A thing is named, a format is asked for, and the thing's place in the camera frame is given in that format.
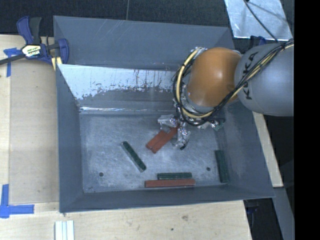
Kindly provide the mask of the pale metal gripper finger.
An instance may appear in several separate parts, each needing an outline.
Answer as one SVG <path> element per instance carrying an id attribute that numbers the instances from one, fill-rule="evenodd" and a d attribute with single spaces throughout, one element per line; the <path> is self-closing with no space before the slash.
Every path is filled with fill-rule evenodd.
<path id="1" fill-rule="evenodd" d="M 161 115 L 157 119 L 157 122 L 160 124 L 160 129 L 164 132 L 169 132 L 178 126 L 178 120 L 173 114 Z"/>
<path id="2" fill-rule="evenodd" d="M 183 150 L 188 145 L 190 136 L 191 136 L 191 131 L 189 131 L 187 128 L 185 127 L 178 128 L 175 139 L 173 141 L 173 145 L 176 148 Z"/>

